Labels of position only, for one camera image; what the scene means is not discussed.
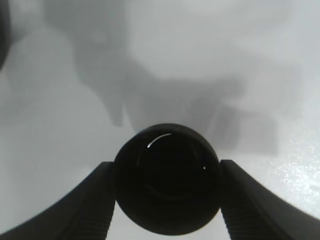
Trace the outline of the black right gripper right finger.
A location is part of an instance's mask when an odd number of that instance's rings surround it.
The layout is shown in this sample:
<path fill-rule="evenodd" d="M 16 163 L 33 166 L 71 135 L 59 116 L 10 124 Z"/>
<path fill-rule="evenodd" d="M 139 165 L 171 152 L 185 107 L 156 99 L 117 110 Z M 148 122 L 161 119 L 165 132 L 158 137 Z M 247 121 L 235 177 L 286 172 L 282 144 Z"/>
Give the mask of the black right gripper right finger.
<path fill-rule="evenodd" d="M 273 194 L 232 160 L 223 172 L 221 212 L 232 240 L 318 240 L 320 221 Z"/>

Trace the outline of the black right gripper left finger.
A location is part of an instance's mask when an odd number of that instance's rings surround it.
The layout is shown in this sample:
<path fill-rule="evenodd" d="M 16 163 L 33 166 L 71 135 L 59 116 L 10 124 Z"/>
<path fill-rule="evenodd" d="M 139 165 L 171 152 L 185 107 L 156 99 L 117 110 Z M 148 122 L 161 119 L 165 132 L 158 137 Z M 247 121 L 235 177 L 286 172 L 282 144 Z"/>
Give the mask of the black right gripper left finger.
<path fill-rule="evenodd" d="M 55 204 L 2 233 L 2 240 L 105 240 L 115 208 L 113 163 L 102 162 Z"/>

